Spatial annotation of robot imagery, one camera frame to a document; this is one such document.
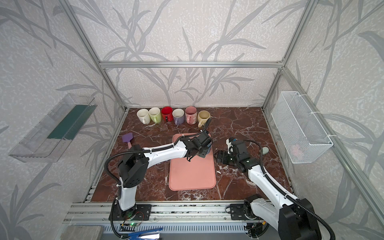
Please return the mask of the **pink plastic tray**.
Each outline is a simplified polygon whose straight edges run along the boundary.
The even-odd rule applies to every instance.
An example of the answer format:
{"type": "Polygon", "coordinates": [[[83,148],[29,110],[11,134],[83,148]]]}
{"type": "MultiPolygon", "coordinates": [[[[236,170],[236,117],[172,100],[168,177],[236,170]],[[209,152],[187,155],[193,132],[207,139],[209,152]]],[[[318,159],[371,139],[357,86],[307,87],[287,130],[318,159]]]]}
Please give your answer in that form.
{"type": "Polygon", "coordinates": [[[214,155],[209,150],[205,158],[172,159],[169,187],[172,191],[212,189],[216,185],[214,155]]]}

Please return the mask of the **beige teapot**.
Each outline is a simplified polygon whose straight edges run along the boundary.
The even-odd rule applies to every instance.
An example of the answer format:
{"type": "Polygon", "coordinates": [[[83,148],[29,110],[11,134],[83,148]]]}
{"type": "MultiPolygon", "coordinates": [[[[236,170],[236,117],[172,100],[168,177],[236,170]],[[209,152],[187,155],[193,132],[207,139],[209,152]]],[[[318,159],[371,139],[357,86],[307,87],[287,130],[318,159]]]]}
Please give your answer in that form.
{"type": "Polygon", "coordinates": [[[211,114],[208,111],[200,111],[198,114],[198,127],[202,128],[206,122],[211,118],[211,114]]]}

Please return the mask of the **pink mug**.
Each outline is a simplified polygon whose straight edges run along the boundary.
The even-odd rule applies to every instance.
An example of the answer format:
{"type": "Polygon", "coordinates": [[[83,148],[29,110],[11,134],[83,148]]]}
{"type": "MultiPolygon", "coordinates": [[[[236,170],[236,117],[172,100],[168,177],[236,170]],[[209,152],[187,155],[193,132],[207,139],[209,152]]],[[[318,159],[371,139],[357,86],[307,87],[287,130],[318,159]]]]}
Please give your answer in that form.
{"type": "Polygon", "coordinates": [[[186,123],[189,125],[194,125],[198,120],[197,108],[194,106],[188,106],[185,109],[186,123]]]}

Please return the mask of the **lavender mug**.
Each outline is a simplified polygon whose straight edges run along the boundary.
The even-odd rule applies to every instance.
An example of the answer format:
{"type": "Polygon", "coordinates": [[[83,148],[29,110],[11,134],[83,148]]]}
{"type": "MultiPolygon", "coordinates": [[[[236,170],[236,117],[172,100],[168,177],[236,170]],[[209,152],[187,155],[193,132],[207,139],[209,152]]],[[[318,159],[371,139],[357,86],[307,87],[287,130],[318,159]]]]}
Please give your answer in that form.
{"type": "Polygon", "coordinates": [[[176,125],[181,125],[185,121],[185,112],[183,109],[175,109],[173,110],[173,119],[176,125]]]}

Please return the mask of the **red mug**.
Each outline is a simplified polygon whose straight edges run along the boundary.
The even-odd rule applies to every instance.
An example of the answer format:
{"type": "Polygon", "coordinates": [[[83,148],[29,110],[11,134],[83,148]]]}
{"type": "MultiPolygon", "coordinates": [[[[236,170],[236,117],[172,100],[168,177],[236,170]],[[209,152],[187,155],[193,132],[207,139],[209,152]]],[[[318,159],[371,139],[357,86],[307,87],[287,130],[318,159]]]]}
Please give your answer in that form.
{"type": "Polygon", "coordinates": [[[173,109],[169,106],[163,107],[161,109],[162,118],[165,122],[172,122],[173,118],[173,109]]]}

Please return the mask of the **light green mug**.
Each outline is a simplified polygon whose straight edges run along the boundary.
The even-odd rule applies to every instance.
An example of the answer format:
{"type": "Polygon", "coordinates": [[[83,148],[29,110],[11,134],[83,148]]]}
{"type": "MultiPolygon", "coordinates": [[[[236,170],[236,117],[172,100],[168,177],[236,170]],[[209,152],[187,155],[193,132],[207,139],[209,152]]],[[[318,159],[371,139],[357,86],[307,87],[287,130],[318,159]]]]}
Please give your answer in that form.
{"type": "Polygon", "coordinates": [[[161,122],[161,120],[162,120],[161,110],[159,108],[157,108],[157,107],[151,108],[149,110],[149,115],[150,115],[151,120],[155,124],[159,124],[161,122]]]}

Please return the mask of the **white mug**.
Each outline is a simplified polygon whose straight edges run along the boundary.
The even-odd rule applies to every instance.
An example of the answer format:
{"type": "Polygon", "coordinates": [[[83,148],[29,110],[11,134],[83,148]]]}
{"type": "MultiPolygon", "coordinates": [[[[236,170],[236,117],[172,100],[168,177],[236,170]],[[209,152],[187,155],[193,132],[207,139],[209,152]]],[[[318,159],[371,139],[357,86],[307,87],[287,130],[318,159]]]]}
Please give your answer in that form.
{"type": "Polygon", "coordinates": [[[144,125],[148,125],[151,122],[149,110],[147,110],[147,109],[138,110],[137,117],[139,118],[140,122],[144,125]]]}

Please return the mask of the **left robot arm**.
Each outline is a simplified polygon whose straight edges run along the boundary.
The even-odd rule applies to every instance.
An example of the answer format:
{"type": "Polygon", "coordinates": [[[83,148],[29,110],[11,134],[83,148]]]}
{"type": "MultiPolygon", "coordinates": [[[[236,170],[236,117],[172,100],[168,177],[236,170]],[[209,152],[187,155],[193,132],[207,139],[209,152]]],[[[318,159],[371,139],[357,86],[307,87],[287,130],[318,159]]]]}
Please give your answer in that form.
{"type": "Polygon", "coordinates": [[[128,220],[138,213],[136,205],[137,186],[144,180],[147,169],[172,159],[204,158],[212,146],[207,130],[189,136],[182,135],[174,142],[154,148],[133,146],[126,152],[109,157],[104,171],[117,183],[118,195],[111,208],[110,221],[128,220]]]}

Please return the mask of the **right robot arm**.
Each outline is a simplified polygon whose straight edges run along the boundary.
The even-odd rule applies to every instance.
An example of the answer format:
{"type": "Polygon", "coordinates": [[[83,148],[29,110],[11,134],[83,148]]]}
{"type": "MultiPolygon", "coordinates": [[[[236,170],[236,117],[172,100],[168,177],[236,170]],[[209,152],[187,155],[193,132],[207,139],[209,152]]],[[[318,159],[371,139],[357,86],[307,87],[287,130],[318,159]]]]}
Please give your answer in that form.
{"type": "Polygon", "coordinates": [[[299,199],[278,183],[266,170],[263,164],[263,148],[260,156],[253,157],[247,149],[249,140],[229,138],[228,149],[218,151],[215,159],[218,163],[236,167],[255,183],[270,200],[256,196],[245,200],[245,214],[249,219],[260,217],[278,231],[282,240],[320,240],[323,225],[330,235],[336,239],[335,232],[320,216],[307,199],[299,199]]]}

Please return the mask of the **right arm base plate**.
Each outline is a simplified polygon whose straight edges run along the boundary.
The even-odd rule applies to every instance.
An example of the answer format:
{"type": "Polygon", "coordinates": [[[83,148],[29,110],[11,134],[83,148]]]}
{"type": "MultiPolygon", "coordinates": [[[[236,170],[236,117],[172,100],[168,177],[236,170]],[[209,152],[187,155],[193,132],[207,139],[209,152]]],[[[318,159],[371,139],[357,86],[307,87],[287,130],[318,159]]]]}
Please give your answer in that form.
{"type": "Polygon", "coordinates": [[[230,204],[230,215],[233,221],[250,220],[249,210],[245,204],[230,204]]]}

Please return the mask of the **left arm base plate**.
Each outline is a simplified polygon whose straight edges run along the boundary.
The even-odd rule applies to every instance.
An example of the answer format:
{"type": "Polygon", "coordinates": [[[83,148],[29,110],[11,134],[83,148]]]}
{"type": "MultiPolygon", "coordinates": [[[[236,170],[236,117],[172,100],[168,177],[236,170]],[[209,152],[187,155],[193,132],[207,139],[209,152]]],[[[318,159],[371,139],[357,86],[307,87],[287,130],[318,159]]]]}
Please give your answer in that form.
{"type": "Polygon", "coordinates": [[[109,220],[111,221],[148,221],[152,205],[135,204],[132,208],[122,211],[119,204],[112,205],[109,220]]]}

